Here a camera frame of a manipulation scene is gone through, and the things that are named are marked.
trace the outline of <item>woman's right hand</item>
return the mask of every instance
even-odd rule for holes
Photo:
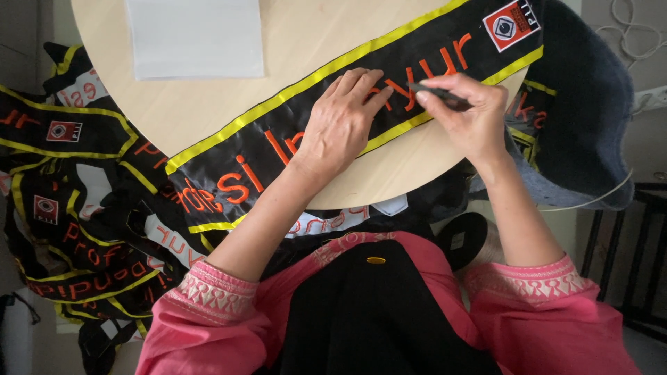
[[[505,87],[487,86],[464,74],[442,75],[420,83],[449,90],[472,105],[467,111],[457,112],[434,94],[417,92],[419,104],[444,126],[454,146],[478,170],[508,155],[503,120],[508,95]]]

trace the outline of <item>forearm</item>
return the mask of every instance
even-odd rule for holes
[[[509,154],[478,171],[486,184],[507,264],[534,267],[562,259],[563,249],[537,210]]]
[[[236,278],[259,281],[278,244],[320,191],[319,185],[290,164],[206,261]]]

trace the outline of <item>black garment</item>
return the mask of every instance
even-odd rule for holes
[[[369,257],[385,259],[371,264]],[[401,244],[360,244],[291,299],[280,374],[501,374],[458,337]]]

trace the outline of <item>floor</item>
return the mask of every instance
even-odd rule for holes
[[[614,24],[609,11],[611,0],[570,0],[566,2],[571,4],[571,6],[573,6],[575,9],[582,9],[584,20],[587,21],[593,28],[596,28],[596,26],[599,25]],[[638,21],[661,27],[663,28],[663,31],[667,31],[667,23],[664,21],[667,19],[666,2],[662,0],[637,0],[636,3],[639,4],[637,12]],[[66,45],[72,45],[81,42],[75,22],[73,20],[71,9],[69,7],[69,0],[53,0],[53,19],[55,20],[53,22],[54,41]],[[612,45],[618,45],[617,35],[608,35],[608,37]],[[638,37],[638,40],[640,43],[645,42],[645,40],[641,37]],[[649,87],[655,87],[656,85],[660,84],[667,84],[667,75],[662,74],[662,81],[657,82],[654,78],[654,75],[650,73],[664,70],[663,67],[666,65],[667,48],[660,51],[653,60],[647,60],[638,64],[638,66],[633,70],[633,78],[636,81],[637,89],[641,90]],[[647,120],[645,122],[641,122],[639,126],[641,126],[642,129],[647,129],[651,126],[651,124],[652,122]],[[633,148],[644,148],[646,146],[644,141],[645,139],[642,137],[636,136],[629,142],[632,144]],[[643,159],[636,155],[637,153],[631,154],[636,159],[635,162],[637,164],[641,164],[640,162],[643,162]],[[493,218],[490,206],[486,202],[472,202],[468,207],[468,210],[480,212],[491,220]],[[544,212],[543,215],[549,227],[556,235],[559,243],[573,258],[577,259],[579,263],[580,257],[583,254],[583,250],[586,245],[588,230],[592,220],[592,212],[584,210],[567,210],[560,212]],[[436,224],[434,225],[434,230],[440,230],[444,225],[445,222]],[[57,322],[50,302],[38,299],[35,301],[35,305],[41,314],[43,321],[35,327],[35,332],[33,335],[35,341],[33,343],[34,360],[32,373],[52,375],[83,374],[84,372],[81,367],[79,349],[77,347],[77,335],[56,334],[55,327]],[[65,324],[62,324],[62,322],[58,325],[60,326],[59,330],[61,331],[66,331],[68,329]],[[632,332],[628,334],[628,337],[632,342],[641,342],[643,340],[642,337],[637,338],[636,335]],[[643,347],[641,345],[643,344],[632,345],[633,348],[645,348],[645,350],[635,350],[638,356],[636,357],[638,363],[639,357],[641,356],[646,358],[647,362],[656,362],[656,356],[659,356],[661,350],[664,350],[664,348],[660,347],[659,345],[655,346],[651,344],[653,346],[647,347]],[[136,367],[140,350],[140,342],[123,345],[117,357],[116,365],[113,369],[113,374],[132,374],[134,372],[134,368]],[[663,365],[665,366],[664,368],[667,369],[667,363],[664,363]],[[659,373],[655,372],[658,371],[656,368],[651,367],[642,367],[642,371],[644,371],[645,374]]]

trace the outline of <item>embroidered logo patch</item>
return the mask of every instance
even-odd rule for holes
[[[58,225],[58,202],[55,200],[35,196],[33,213],[36,220]]]
[[[486,31],[498,52],[540,30],[540,24],[528,0],[516,0],[484,18]]]
[[[80,122],[51,121],[49,131],[46,134],[47,141],[55,142],[78,142],[81,133]]]

